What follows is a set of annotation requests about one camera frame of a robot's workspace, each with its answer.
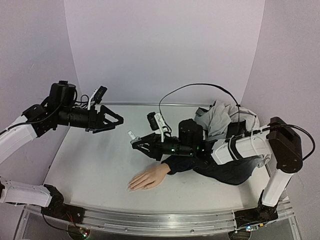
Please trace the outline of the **white nail polish cap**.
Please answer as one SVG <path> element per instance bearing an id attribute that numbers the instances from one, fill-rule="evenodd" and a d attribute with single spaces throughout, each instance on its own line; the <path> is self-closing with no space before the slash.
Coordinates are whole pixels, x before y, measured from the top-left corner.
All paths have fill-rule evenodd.
<path id="1" fill-rule="evenodd" d="M 130 136 L 130 138 L 131 138 L 132 140 L 134 140 L 134 139 L 136 138 L 136 135 L 135 135 L 131 130 L 128 131 L 127 133 L 128 133 L 128 135 Z"/>

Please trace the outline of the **clear nail polish bottle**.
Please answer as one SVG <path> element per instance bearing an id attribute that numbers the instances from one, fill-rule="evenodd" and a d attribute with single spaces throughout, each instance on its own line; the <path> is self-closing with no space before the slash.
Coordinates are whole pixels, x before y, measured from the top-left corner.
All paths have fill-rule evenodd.
<path id="1" fill-rule="evenodd" d="M 135 142 L 138 142 L 138 141 L 140 141 L 141 140 L 141 138 L 139 137 L 139 136 L 136 136 L 134 139 L 132 139 L 130 142 L 131 142 L 131 144 L 133 144 L 133 143 L 135 143 Z"/>

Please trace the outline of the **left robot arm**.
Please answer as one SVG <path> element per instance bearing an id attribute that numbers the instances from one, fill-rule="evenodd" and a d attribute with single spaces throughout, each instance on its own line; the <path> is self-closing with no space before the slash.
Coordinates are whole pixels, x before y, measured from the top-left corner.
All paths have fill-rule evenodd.
<path id="1" fill-rule="evenodd" d="M 107 88 L 100 86 L 88 99 L 86 107 L 77 105 L 78 92 L 66 80 L 53 83 L 49 96 L 41 104 L 25 110 L 9 127 L 0 133 L 0 161 L 4 162 L 18 149 L 40 138 L 58 126 L 84 129 L 93 134 L 115 129 L 124 118 L 104 105 L 96 110 Z M 0 180 L 0 201 L 6 204 L 34 205 L 44 216 L 80 224 L 85 209 L 65 203 L 64 196 L 53 185 L 31 185 Z"/>

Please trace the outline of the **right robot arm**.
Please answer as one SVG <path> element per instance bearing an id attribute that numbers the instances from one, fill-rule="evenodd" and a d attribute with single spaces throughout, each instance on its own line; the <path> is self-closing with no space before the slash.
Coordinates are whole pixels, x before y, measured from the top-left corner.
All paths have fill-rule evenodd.
<path id="1" fill-rule="evenodd" d="M 138 137 L 129 131 L 130 143 L 133 149 L 159 161 L 160 168 L 155 178 L 146 173 L 136 176 L 130 183 L 132 189 L 149 187 L 163 175 L 186 170 L 237 186 L 255 168 L 275 160 L 276 169 L 257 206 L 236 211 L 234 218 L 236 228 L 246 230 L 278 218 L 281 195 L 304 162 L 301 138 L 295 126 L 273 117 L 268 125 L 256 129 L 247 129 L 244 122 L 231 124 L 225 137 L 210 138 L 200 124 L 186 119 L 178 124 L 178 136 L 171 136 L 160 114 L 150 113 L 147 118 L 152 133 Z"/>

